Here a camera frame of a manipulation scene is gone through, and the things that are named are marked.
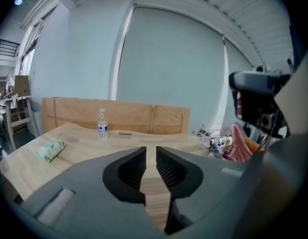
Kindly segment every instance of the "floor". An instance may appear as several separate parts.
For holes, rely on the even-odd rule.
[[[27,129],[23,132],[20,132],[14,136],[14,142],[16,148],[20,148],[21,146],[25,145],[26,143],[35,139],[35,136],[32,135]],[[13,152],[10,140],[5,139],[4,137],[0,138],[0,161],[10,155]],[[0,190],[5,197],[14,200],[15,202],[20,201],[20,196],[11,185],[11,183],[1,175],[0,173]]]

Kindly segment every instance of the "plastic bottle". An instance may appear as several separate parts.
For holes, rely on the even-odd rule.
[[[100,109],[99,120],[98,120],[98,128],[99,128],[99,139],[106,140],[108,139],[107,132],[107,120],[105,116],[105,109]]]

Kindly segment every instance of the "wooden board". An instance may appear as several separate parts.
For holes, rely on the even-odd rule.
[[[131,132],[122,135],[119,132]],[[63,140],[66,148],[51,162],[36,152],[49,139]],[[42,185],[78,162],[111,153],[146,146],[146,171],[140,191],[146,197],[146,211],[163,230],[166,224],[170,193],[156,169],[156,146],[171,147],[195,155],[208,155],[200,139],[185,133],[153,135],[134,131],[111,130],[106,141],[99,141],[96,129],[68,123],[59,126],[19,148],[0,162],[1,173],[11,182],[22,199],[27,199]]]
[[[48,132],[68,122],[96,129],[100,108],[106,109],[109,130],[153,134],[173,134],[188,130],[188,108],[79,98],[43,98],[44,129]]]

